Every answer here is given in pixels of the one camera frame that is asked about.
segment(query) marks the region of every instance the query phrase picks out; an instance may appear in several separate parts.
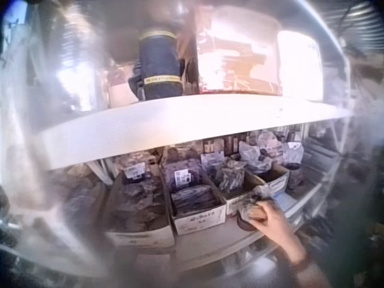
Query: white shelf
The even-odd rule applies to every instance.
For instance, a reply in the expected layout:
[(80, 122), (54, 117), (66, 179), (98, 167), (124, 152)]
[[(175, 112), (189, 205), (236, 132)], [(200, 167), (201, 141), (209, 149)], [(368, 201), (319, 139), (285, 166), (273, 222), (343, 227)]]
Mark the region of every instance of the white shelf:
[(57, 169), (174, 143), (351, 116), (324, 103), (249, 94), (193, 95), (135, 103), (77, 118), (36, 136)]
[[(301, 197), (285, 215), (293, 216), (320, 190), (317, 184)], [(224, 224), (176, 237), (175, 260), (180, 271), (194, 269), (229, 256), (260, 239), (259, 231), (246, 232), (239, 228), (236, 217), (227, 219)]]

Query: yellow stripe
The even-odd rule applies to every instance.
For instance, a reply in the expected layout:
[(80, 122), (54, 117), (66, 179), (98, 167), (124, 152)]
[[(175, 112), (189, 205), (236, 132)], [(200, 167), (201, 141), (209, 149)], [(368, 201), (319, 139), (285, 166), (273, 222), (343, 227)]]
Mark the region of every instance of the yellow stripe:
[(153, 37), (153, 36), (168, 36), (171, 38), (176, 39), (176, 35), (172, 32), (161, 30), (161, 31), (149, 31), (145, 32), (140, 36), (140, 41), (144, 40), (145, 38)]
[(152, 76), (144, 79), (144, 85), (160, 83), (160, 82), (179, 82), (181, 83), (181, 79), (179, 76), (174, 75), (159, 75)]

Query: person's hand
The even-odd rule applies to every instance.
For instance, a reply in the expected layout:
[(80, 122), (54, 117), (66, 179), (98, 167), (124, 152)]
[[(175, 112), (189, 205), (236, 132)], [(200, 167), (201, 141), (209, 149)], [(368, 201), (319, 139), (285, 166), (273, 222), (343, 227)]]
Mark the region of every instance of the person's hand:
[(287, 253), (292, 263), (299, 263), (304, 260), (305, 248), (293, 234), (283, 212), (269, 201), (259, 201), (255, 207), (249, 210), (249, 217), (260, 219), (260, 208), (263, 208), (266, 219), (262, 221), (250, 220), (250, 224), (279, 245)]

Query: hand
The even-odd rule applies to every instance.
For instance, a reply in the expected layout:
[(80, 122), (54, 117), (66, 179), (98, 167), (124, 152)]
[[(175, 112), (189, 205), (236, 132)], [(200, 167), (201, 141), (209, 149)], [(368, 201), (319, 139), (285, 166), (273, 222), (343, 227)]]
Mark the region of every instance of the hand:
[(269, 201), (258, 201), (256, 206), (249, 210), (249, 217), (260, 218), (260, 207), (265, 211), (266, 219), (264, 221), (250, 220), (250, 224), (279, 245), (287, 253), (292, 263), (299, 263), (304, 260), (306, 257), (305, 248), (293, 234), (283, 212), (278, 207)]

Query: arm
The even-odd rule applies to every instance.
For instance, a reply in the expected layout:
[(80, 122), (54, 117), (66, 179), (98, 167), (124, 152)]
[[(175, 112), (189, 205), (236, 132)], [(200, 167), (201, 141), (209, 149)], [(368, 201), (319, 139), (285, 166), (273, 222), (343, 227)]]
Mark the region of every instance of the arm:
[(250, 223), (284, 250), (287, 258), (296, 270), (296, 279), (299, 287), (330, 287), (328, 280), (319, 267), (313, 262), (308, 262), (305, 248), (293, 234), (289, 223), (280, 209), (267, 201), (259, 201), (257, 206), (249, 211), (249, 216), (252, 218), (253, 216), (260, 215), (261, 208), (266, 214), (266, 220), (251, 220)]

